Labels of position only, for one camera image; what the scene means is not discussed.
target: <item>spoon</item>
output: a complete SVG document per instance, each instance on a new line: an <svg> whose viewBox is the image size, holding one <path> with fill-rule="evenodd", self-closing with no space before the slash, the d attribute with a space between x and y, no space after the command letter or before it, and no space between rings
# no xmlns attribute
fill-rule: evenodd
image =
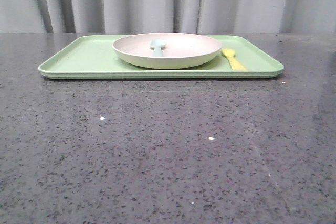
<svg viewBox="0 0 336 224"><path fill-rule="evenodd" d="M163 57L162 49L166 47L163 39L154 39L151 41L151 49L154 49L155 57Z"/></svg>
<svg viewBox="0 0 336 224"><path fill-rule="evenodd" d="M227 58L230 63L232 70L247 70L243 64L234 58L235 51L230 48L222 49L223 55Z"/></svg>

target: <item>light blue spoon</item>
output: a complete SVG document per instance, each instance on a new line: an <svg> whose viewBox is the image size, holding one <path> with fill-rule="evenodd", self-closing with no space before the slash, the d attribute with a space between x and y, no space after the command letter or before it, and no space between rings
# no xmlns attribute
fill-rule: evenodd
<svg viewBox="0 0 336 224"><path fill-rule="evenodd" d="M151 49L154 49L155 57L163 57L162 49L166 47L166 42L163 39L154 39L151 42Z"/></svg>

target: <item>countertop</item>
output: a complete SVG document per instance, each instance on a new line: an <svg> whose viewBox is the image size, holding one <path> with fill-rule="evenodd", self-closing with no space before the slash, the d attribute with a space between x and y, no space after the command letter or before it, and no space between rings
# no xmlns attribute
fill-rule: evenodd
<svg viewBox="0 0 336 224"><path fill-rule="evenodd" d="M271 79L52 81L0 34L2 223L335 223L336 34L243 34Z"/></svg>

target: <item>curtain fold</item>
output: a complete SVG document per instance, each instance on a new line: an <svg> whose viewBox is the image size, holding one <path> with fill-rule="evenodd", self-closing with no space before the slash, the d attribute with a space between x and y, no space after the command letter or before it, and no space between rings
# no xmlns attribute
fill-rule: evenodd
<svg viewBox="0 0 336 224"><path fill-rule="evenodd" d="M335 0L0 0L2 33L336 32Z"/></svg>

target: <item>yellow spoon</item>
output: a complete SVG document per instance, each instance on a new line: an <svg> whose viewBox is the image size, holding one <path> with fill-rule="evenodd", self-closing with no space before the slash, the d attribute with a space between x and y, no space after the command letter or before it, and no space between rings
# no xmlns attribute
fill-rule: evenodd
<svg viewBox="0 0 336 224"><path fill-rule="evenodd" d="M243 64L235 59L235 51L233 49L225 48L222 49L223 55L227 58L230 63L232 70L247 70Z"/></svg>

